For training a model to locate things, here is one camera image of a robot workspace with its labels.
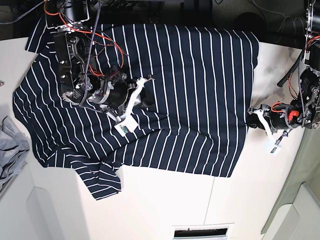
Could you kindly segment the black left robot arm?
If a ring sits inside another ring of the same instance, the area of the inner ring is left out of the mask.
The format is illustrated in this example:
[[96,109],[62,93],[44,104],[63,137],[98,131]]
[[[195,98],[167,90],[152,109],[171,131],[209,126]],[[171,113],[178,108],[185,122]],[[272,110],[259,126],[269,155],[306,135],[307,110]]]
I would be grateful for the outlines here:
[[289,103],[277,101],[269,106],[249,108],[250,128],[262,129],[271,134],[278,130],[291,130],[297,127],[320,128],[320,2],[309,0],[306,9],[305,47],[286,75],[277,83],[282,87],[297,71],[298,93],[292,95]]

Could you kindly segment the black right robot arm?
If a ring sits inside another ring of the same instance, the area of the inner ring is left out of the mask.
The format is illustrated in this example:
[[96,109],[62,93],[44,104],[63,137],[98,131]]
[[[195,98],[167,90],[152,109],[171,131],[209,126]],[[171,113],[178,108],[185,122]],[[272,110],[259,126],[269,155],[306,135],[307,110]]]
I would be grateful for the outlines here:
[[[58,61],[60,95],[71,105],[122,120],[135,106],[148,108],[155,98],[145,90],[152,75],[128,78],[123,67],[126,52],[107,34],[98,31],[102,3],[98,1],[92,26],[89,0],[46,0],[43,3],[45,24],[53,29],[53,40]],[[119,58],[106,72],[96,69],[100,51],[114,47]]]

